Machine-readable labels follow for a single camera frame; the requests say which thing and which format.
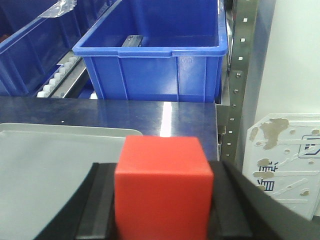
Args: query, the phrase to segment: metal rail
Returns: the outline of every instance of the metal rail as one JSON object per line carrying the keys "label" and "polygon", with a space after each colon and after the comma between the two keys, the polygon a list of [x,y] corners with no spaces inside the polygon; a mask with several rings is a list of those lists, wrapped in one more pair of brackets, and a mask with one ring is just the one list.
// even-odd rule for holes
{"label": "metal rail", "polygon": [[232,41],[229,45],[231,47],[228,72],[230,107],[225,135],[222,135],[220,159],[232,162],[235,161],[236,157],[258,5],[259,0],[235,0],[231,18],[227,15],[229,23],[231,23],[233,17],[235,19],[232,23]]}

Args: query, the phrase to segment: red cube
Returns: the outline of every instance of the red cube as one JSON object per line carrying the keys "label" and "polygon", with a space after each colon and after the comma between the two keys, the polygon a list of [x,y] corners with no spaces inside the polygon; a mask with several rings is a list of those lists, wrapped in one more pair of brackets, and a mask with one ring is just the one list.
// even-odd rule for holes
{"label": "red cube", "polygon": [[214,174],[195,137],[128,136],[115,170],[121,240],[206,240]]}

